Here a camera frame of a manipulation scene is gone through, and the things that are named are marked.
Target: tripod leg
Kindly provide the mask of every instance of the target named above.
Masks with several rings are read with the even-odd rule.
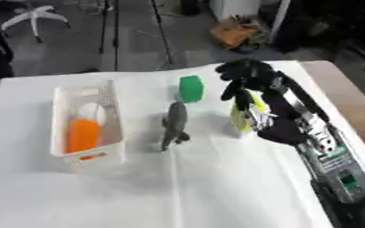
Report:
[[[163,30],[162,18],[160,17],[160,14],[158,12],[158,7],[157,7],[157,4],[156,4],[155,0],[151,0],[151,2],[152,2],[153,11],[154,11],[155,16],[156,16],[156,20],[158,22],[160,35],[162,36],[163,43],[164,43],[165,48],[166,48],[166,55],[167,55],[167,58],[168,58],[168,62],[169,62],[169,64],[173,64],[173,58],[172,58],[172,55],[170,53],[170,48],[169,48],[169,45],[168,45],[168,42],[167,42],[167,39],[166,39],[165,31]]]
[[[109,0],[105,0],[105,7],[102,10],[102,30],[101,30],[101,45],[100,45],[100,53],[103,53],[103,46],[105,42],[105,29],[106,29],[106,20],[108,18],[108,8],[110,4]]]
[[[119,0],[115,0],[114,2],[114,11],[115,11],[115,37],[113,39],[113,47],[115,48],[115,71],[118,71],[118,25],[119,25]]]

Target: plastic basket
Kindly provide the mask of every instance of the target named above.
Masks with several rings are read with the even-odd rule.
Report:
[[[77,109],[89,103],[99,103],[106,113],[99,145],[91,150],[66,152],[69,122]],[[123,127],[118,111],[118,100],[112,80],[97,85],[58,87],[53,99],[51,153],[63,158],[71,167],[83,173],[109,172],[126,160]]]

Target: chair wheel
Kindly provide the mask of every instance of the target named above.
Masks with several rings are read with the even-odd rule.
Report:
[[[43,43],[43,40],[41,39],[41,37],[36,37],[36,41],[37,41],[39,44]]]

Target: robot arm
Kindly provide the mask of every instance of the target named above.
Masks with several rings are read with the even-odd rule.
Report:
[[[231,81],[222,100],[235,98],[260,137],[296,148],[335,227],[365,227],[365,166],[314,99],[295,80],[264,62],[234,61],[216,71],[222,80]],[[247,89],[263,93],[271,114],[256,110]]]

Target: office chair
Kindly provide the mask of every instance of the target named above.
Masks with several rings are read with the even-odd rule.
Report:
[[[8,0],[8,1],[16,3],[24,3],[27,6],[28,10],[4,22],[3,25],[1,26],[1,29],[4,31],[4,33],[10,26],[18,24],[24,20],[30,20],[30,25],[31,28],[33,29],[33,35],[35,36],[36,41],[38,43],[42,43],[43,40],[38,35],[38,29],[37,29],[38,19],[46,18],[50,20],[60,20],[63,21],[68,27],[70,27],[69,21],[64,16],[53,13],[55,11],[55,8],[51,5],[44,5],[35,8],[28,0]]]

